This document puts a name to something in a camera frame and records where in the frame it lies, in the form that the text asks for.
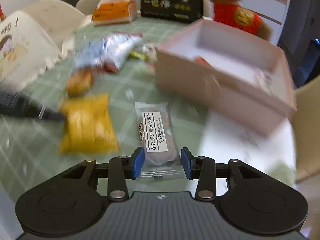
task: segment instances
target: chair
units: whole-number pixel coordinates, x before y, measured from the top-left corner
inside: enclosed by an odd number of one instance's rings
[[[100,0],[79,0],[76,8],[85,15],[92,14]]]
[[[39,0],[22,9],[49,34],[57,47],[86,20],[86,16],[61,0]]]
[[[320,76],[296,90],[292,119],[297,153],[297,182],[320,173]]]

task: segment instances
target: teddy bear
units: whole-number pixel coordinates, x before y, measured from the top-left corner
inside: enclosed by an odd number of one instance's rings
[[[270,40],[269,26],[256,13],[238,4],[240,0],[210,1],[214,3],[214,21],[241,29],[266,41]]]

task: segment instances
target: tissue box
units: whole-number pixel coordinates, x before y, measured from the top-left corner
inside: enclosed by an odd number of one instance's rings
[[[195,63],[197,56],[210,65]],[[269,135],[296,111],[284,52],[212,20],[198,20],[162,43],[155,68],[159,87],[200,102],[262,135]]]
[[[92,21],[94,25],[127,23],[137,19],[137,5],[135,1],[118,3],[104,3],[94,10]]]

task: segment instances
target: orange snack package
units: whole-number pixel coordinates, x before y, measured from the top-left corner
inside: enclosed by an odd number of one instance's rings
[[[108,94],[68,99],[59,107],[59,111],[66,116],[60,152],[118,151],[108,114]]]

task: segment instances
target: white label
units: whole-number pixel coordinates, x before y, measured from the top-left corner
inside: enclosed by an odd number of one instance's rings
[[[160,112],[143,112],[142,120],[147,152],[167,152],[167,141]]]

